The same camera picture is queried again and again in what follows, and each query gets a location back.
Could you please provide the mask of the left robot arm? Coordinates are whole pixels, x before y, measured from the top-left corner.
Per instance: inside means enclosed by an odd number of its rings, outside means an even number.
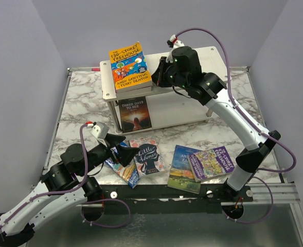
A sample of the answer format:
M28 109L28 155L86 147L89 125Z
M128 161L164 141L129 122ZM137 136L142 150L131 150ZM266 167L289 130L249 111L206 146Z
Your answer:
M25 199L0 213L0 246L20 246L56 214L78 204L103 200L102 188L88 173L106 160L127 166L140 149L125 146L124 139L107 134L106 143L90 151L80 143L70 145L61 154L61 161L41 177Z

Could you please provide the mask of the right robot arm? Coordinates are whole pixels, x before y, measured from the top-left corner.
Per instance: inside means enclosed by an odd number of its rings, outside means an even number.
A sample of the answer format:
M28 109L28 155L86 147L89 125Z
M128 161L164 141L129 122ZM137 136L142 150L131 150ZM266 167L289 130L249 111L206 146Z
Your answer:
M197 51L189 46L175 48L168 56L161 56L152 81L159 87L185 90L190 98L215 112L240 138L244 149L236 157L237 165L223 188L224 198L235 201L280 140L280 133L269 131L246 110L238 109L239 104L228 95L227 84L215 73L203 71Z

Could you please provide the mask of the Little Women floral book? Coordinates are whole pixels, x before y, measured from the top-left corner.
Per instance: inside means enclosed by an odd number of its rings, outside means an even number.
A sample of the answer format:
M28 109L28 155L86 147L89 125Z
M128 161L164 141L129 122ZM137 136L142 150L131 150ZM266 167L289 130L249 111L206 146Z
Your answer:
M140 178L159 175L167 170L161 155L157 139L154 136L145 136L129 140L132 148L140 151L134 156L134 162Z

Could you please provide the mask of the purple 117-Storey Treehouse book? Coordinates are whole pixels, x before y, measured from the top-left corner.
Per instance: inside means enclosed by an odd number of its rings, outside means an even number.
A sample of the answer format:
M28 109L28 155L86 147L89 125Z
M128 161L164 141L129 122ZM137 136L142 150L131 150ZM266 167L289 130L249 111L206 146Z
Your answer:
M130 90L130 91L126 91L126 92L116 93L116 98L119 99L122 97L134 96L134 95L138 95L138 94L142 94L142 93L148 93L150 91L152 91L152 86L143 87L140 89Z

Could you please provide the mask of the yellow 130-Storey Treehouse book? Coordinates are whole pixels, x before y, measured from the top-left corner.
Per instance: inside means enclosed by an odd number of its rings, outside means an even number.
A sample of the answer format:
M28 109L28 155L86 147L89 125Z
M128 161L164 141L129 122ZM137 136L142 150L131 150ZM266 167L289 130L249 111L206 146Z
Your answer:
M152 78L140 42L109 51L116 93L151 87Z

